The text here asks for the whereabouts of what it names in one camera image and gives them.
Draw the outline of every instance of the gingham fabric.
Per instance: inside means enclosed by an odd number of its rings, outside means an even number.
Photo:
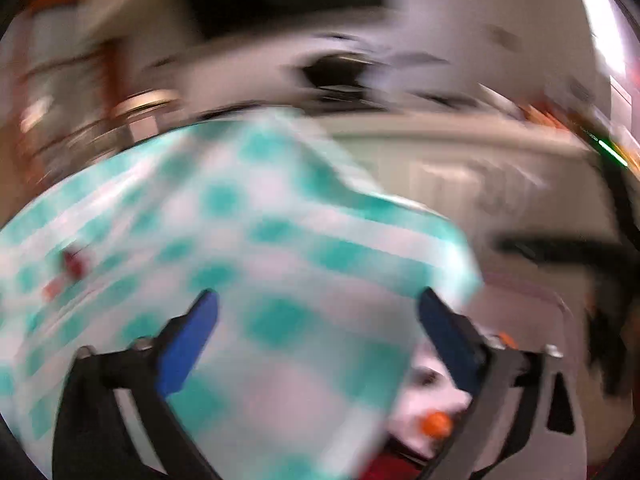
[[[69,244],[91,273],[47,303]],[[52,187],[0,232],[0,273],[0,410],[49,477],[75,350],[154,335],[203,288],[220,322],[168,400],[212,466],[225,480],[352,476],[420,337],[418,292],[456,307],[479,283],[449,221],[384,198],[313,123],[270,109],[172,131]]]

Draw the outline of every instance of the teal and white tablecloth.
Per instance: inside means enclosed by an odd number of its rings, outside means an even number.
[[[92,270],[47,303],[69,244]],[[478,284],[460,231],[380,195],[296,112],[194,124],[69,177],[2,229],[0,410],[50,477],[75,350],[123,349],[213,288],[220,323],[169,398],[181,423],[225,480],[346,478],[421,337],[418,292],[455,308]]]

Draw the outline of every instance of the bright light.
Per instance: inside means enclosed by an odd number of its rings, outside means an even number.
[[[621,156],[619,156],[610,146],[607,146],[606,142],[604,142],[603,140],[599,140],[598,144],[602,146],[605,150],[607,150],[611,155],[613,155],[620,164],[622,164],[623,166],[629,167],[629,165],[626,163],[626,160]]]
[[[625,74],[625,53],[609,0],[582,0],[595,47],[612,70]]]

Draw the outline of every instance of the green light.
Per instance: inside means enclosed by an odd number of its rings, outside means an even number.
[[[611,155],[613,155],[620,164],[622,164],[623,166],[625,166],[626,168],[629,167],[629,165],[626,163],[626,160],[624,158],[622,158],[621,156],[619,156],[611,147],[607,146],[606,142],[603,142],[602,139],[600,139],[598,141],[598,144],[600,146],[602,146],[605,150],[607,150]]]

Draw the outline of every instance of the white wall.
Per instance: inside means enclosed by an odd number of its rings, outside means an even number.
[[[391,72],[376,81],[387,90],[474,93],[480,82],[526,100],[540,95],[551,77],[565,84],[573,75],[587,88],[594,86],[593,48],[580,0],[389,0],[395,10],[383,22],[347,25],[336,19],[333,25],[237,34],[204,46],[195,46],[187,11],[175,0],[163,1],[128,39],[129,74],[135,80],[149,63],[180,55],[180,85],[191,112],[242,100],[299,98],[304,92],[289,67],[338,46],[314,39],[319,30],[355,33],[392,52],[421,50],[451,63]],[[491,25],[520,38],[520,50],[493,43]]]

